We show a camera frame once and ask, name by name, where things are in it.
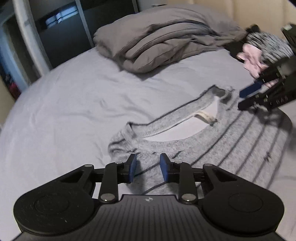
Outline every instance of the pink cloth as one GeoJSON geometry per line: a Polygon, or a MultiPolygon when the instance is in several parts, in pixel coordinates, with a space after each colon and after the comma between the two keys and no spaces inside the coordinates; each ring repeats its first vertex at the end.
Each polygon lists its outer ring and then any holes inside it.
{"type": "Polygon", "coordinates": [[[242,51],[237,54],[237,57],[244,60],[244,68],[250,71],[253,78],[257,79],[259,73],[268,67],[261,63],[262,51],[251,44],[244,44],[242,51]]]}

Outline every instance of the gray striped shirt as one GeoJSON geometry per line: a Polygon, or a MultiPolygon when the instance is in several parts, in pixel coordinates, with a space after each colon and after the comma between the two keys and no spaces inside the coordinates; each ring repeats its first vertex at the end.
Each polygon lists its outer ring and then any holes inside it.
{"type": "Polygon", "coordinates": [[[198,98],[164,114],[148,124],[129,122],[108,146],[113,161],[125,162],[137,154],[136,176],[128,187],[133,194],[177,194],[177,185],[165,184],[159,167],[159,155],[166,153],[174,161],[201,168],[212,163],[259,186],[269,188],[292,128],[290,119],[279,109],[267,112],[256,107],[237,109],[238,92],[211,86],[198,98]],[[189,138],[168,142],[144,138],[174,125],[194,111],[220,98],[218,122],[189,138]]]}

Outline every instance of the silver bolt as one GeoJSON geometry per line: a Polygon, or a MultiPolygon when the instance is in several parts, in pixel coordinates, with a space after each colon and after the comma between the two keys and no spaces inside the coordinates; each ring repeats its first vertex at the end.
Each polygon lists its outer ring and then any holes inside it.
{"type": "Polygon", "coordinates": [[[191,193],[186,193],[186,194],[183,194],[181,198],[186,202],[191,202],[196,199],[196,196],[191,193]]]}
{"type": "Polygon", "coordinates": [[[106,202],[110,202],[115,199],[115,196],[112,193],[105,193],[101,195],[101,199],[106,202]]]}

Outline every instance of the white bed sheet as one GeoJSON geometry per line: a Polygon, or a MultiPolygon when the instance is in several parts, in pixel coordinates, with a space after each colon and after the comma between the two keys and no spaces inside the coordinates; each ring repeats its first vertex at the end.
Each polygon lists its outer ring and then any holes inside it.
{"type": "Polygon", "coordinates": [[[95,49],[57,67],[20,96],[0,135],[0,239],[19,233],[12,212],[19,196],[84,164],[104,167],[107,145],[127,121],[152,121],[213,84],[250,83],[226,50],[142,75],[120,70],[95,49]]]}

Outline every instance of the folded comforter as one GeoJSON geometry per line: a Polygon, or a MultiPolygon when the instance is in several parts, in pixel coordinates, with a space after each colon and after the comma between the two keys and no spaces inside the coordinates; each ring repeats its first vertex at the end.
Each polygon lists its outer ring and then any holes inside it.
{"type": "Polygon", "coordinates": [[[245,37],[227,16],[197,4],[155,7],[99,28],[97,50],[133,73],[146,73],[245,37]]]}

